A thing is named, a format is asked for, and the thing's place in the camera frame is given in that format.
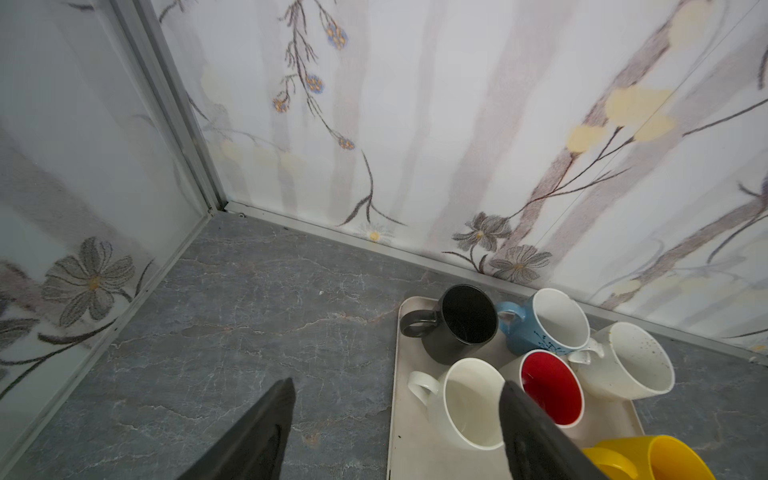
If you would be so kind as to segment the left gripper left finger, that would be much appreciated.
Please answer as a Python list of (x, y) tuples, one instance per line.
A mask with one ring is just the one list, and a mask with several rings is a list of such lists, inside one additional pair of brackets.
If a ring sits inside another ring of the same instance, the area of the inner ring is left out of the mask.
[(296, 390), (277, 381), (199, 460), (183, 479), (277, 479), (291, 432)]

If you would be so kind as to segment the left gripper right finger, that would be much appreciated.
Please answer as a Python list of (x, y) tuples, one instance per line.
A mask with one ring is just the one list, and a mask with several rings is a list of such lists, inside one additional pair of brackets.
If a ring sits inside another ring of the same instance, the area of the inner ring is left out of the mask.
[(606, 477), (512, 381), (498, 403), (500, 426), (510, 474), (515, 480), (596, 480)]

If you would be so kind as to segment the plain white mug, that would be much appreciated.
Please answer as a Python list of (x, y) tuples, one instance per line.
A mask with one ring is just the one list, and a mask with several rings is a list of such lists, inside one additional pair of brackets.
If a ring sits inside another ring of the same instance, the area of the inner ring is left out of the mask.
[(477, 358), (455, 362), (439, 378), (420, 371), (408, 377), (429, 424), (452, 446), (470, 451), (503, 446), (499, 400), (504, 385), (499, 371)]

